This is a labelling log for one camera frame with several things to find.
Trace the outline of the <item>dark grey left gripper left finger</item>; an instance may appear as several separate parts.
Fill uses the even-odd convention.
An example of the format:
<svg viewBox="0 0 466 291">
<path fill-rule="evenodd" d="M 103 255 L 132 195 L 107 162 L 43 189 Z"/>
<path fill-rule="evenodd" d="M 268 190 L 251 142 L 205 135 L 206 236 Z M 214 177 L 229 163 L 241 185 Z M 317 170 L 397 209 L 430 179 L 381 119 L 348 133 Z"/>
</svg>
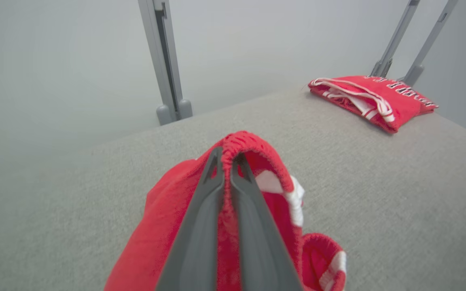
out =
<svg viewBox="0 0 466 291">
<path fill-rule="evenodd" d="M 225 185 L 221 157 L 221 147 L 208 156 L 157 282 L 158 291 L 217 289 L 218 216 Z"/>
</svg>

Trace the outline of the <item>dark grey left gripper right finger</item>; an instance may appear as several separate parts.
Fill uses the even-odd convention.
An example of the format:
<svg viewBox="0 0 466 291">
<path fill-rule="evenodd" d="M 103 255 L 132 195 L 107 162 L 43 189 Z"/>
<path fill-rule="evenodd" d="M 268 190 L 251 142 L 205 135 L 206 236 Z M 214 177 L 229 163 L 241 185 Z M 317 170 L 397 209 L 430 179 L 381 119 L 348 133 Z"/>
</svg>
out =
<svg viewBox="0 0 466 291">
<path fill-rule="evenodd" d="M 301 291 L 287 247 L 244 154 L 233 159 L 231 199 L 238 218 L 244 291 Z"/>
</svg>

